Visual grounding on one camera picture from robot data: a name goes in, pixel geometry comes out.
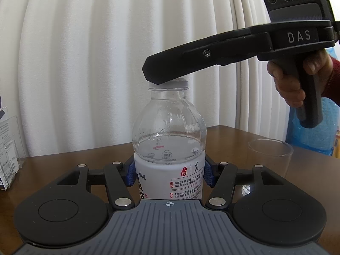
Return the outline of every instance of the human hand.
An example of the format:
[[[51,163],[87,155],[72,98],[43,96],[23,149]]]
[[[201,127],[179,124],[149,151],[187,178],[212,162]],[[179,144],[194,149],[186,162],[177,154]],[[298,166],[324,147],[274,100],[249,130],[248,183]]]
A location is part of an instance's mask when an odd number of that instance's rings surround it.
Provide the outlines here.
[[[322,93],[333,71],[333,61],[330,55],[325,49],[319,50],[304,60],[303,68],[309,75],[319,75],[320,92]],[[299,80],[292,75],[283,74],[281,67],[272,61],[268,62],[267,70],[274,77],[276,89],[286,103],[291,107],[301,107],[306,94],[301,89]]]

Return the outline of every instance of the ridged surface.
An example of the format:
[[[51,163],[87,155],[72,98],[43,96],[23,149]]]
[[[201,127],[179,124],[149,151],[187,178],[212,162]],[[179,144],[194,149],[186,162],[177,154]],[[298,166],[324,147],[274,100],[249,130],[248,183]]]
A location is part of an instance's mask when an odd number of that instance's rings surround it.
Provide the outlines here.
[[[129,166],[129,170],[127,172],[127,176],[125,178],[125,185],[127,187],[131,187],[136,181],[136,166],[135,166],[135,162],[133,162],[130,166]]]
[[[205,166],[204,166],[204,175],[203,178],[205,180],[205,182],[207,183],[208,186],[213,187],[215,186],[215,177],[213,175],[213,170],[211,168],[211,166],[209,165],[209,163],[206,161],[205,162]]]
[[[142,200],[128,211],[113,214],[94,238],[65,249],[24,245],[15,255],[326,255],[316,243],[274,248],[241,234],[224,212],[203,208],[198,200]]]

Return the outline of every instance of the clear plastic cup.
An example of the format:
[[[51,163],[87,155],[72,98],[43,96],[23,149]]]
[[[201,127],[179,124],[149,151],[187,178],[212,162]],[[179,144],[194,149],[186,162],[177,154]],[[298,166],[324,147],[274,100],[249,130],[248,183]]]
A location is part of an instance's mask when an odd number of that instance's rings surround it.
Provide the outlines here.
[[[293,154],[291,145],[274,139],[256,139],[248,142],[247,166],[263,165],[285,177]],[[250,186],[243,185],[242,194],[249,194]]]

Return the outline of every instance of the plastic water bottle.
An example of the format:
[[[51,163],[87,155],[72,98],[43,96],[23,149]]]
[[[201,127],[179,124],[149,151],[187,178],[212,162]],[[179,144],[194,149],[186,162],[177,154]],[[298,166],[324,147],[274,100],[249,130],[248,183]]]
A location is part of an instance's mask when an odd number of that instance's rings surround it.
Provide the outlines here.
[[[326,49],[337,58],[334,47]],[[332,156],[339,121],[339,106],[328,98],[321,98],[323,121],[315,128],[300,125],[294,108],[290,109],[286,142],[304,149]]]
[[[151,101],[132,132],[141,198],[201,199],[207,129],[186,100],[188,82],[149,83]]]

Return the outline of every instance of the white label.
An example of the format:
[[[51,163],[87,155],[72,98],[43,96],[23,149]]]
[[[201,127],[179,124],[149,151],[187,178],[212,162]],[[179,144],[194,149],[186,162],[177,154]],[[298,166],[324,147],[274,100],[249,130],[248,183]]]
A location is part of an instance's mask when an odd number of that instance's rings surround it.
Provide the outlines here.
[[[205,151],[181,164],[163,165],[143,160],[135,153],[141,198],[201,199]]]
[[[19,163],[17,156],[15,154],[15,146],[14,141],[11,140],[9,143],[6,144],[6,153],[7,153],[7,159],[9,162],[9,165],[14,173],[17,173],[19,171]]]
[[[0,112],[0,180],[2,181],[1,188],[5,190],[14,179],[15,172],[11,168],[11,163],[7,159],[6,144],[11,141],[10,124],[8,120],[7,108],[1,108]]]

